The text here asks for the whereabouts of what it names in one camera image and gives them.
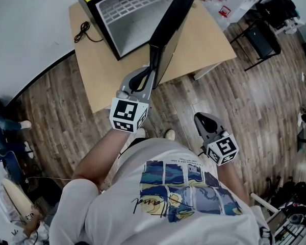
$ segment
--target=hand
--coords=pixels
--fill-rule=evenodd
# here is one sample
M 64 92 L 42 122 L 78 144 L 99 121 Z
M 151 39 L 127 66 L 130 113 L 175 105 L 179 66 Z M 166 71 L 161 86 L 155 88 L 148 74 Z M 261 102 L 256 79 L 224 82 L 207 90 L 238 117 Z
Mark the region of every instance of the hand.
M 35 205 L 32 205 L 32 211 L 31 211 L 34 216 L 37 216 L 38 218 L 42 218 L 42 214 L 41 212 L 39 211 L 38 208 L 35 207 Z

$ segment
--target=person sitting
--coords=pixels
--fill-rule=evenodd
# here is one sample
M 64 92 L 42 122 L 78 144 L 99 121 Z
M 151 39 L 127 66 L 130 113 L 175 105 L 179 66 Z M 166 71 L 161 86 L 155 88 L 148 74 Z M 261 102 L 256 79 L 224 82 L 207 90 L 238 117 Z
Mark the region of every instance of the person sitting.
M 34 154 L 27 141 L 24 143 L 10 143 L 7 142 L 4 136 L 5 131 L 19 131 L 22 129 L 30 129 L 32 123 L 29 120 L 15 122 L 9 119 L 5 119 L 0 114 L 0 149 L 13 151 L 13 152 L 27 152 L 28 156 L 33 159 Z

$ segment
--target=blue chair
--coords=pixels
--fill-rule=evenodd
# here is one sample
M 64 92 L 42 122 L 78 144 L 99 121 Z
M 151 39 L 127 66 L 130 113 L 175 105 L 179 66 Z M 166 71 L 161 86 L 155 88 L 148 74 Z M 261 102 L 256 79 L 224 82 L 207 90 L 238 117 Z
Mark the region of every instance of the blue chair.
M 0 150 L 0 162 L 1 161 L 14 183 L 20 184 L 25 181 L 24 173 L 13 151 Z

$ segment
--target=foot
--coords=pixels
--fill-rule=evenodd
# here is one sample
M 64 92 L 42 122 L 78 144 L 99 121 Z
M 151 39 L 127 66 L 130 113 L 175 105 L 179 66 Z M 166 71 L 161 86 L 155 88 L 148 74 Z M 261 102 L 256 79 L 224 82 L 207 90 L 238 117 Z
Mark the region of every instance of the foot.
M 30 129 L 32 127 L 32 123 L 29 120 L 24 120 L 19 122 L 21 129 Z
M 173 129 L 168 130 L 166 132 L 164 138 L 168 139 L 168 140 L 171 140 L 171 141 L 174 141 L 175 140 L 175 131 Z
M 27 141 L 24 142 L 25 145 L 25 152 L 31 152 L 31 153 L 27 153 L 27 155 L 33 159 L 34 158 L 34 153 L 32 152 L 32 149 L 30 148 L 30 145 Z
M 301 116 L 302 116 L 302 113 L 298 113 L 298 127 L 300 127 L 301 126 L 301 123 L 302 123 L 302 118 L 301 118 Z
M 146 138 L 146 131 L 144 128 L 139 128 L 135 133 L 135 139 L 137 138 Z

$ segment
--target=black cable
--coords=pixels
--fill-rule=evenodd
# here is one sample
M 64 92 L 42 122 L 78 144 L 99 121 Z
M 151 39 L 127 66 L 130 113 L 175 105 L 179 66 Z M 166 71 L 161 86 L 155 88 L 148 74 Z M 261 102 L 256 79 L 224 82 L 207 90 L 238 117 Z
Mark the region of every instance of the black cable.
M 81 31 L 79 32 L 79 34 L 77 34 L 77 35 L 75 36 L 74 42 L 75 42 L 75 43 L 78 43 L 78 42 L 81 40 L 81 38 L 83 37 L 84 34 L 87 36 L 87 38 L 88 38 L 90 41 L 92 41 L 92 42 L 94 42 L 94 43 L 98 43 L 98 42 L 103 41 L 103 39 L 101 39 L 101 40 L 99 40 L 99 41 L 94 41 L 94 40 L 92 40 L 92 39 L 88 36 L 88 34 L 86 33 L 86 31 L 88 31 L 89 29 L 90 29 L 90 23 L 87 22 L 87 21 L 86 21 L 86 22 L 83 22 L 83 23 L 81 24 Z
M 47 241 L 48 239 L 49 239 L 49 236 L 48 236 L 47 239 L 43 242 L 43 245 L 45 245 L 45 244 L 48 242 L 48 241 Z
M 12 220 L 12 221 L 11 221 L 11 223 L 12 223 L 12 222 L 21 222 L 21 223 L 26 223 L 24 220 L 22 220 L 22 221 L 21 221 L 21 220 L 15 220 L 15 221 L 14 221 L 14 220 Z
M 38 237 L 39 237 L 39 234 L 38 234 L 38 232 L 36 231 L 36 239 L 35 239 L 33 245 L 35 245 L 35 243 L 37 242 L 37 238 L 38 238 Z

